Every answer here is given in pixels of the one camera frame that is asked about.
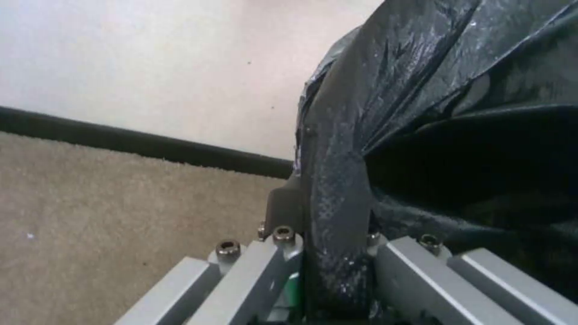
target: trash bag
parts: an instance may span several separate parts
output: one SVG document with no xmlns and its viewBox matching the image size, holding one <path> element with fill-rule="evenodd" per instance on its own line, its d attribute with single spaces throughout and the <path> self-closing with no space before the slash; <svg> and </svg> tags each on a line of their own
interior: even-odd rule
<svg viewBox="0 0 578 325">
<path fill-rule="evenodd" d="M 578 6 L 386 0 L 299 103 L 308 319 L 368 317 L 366 234 L 486 247 L 578 298 Z"/>
</svg>

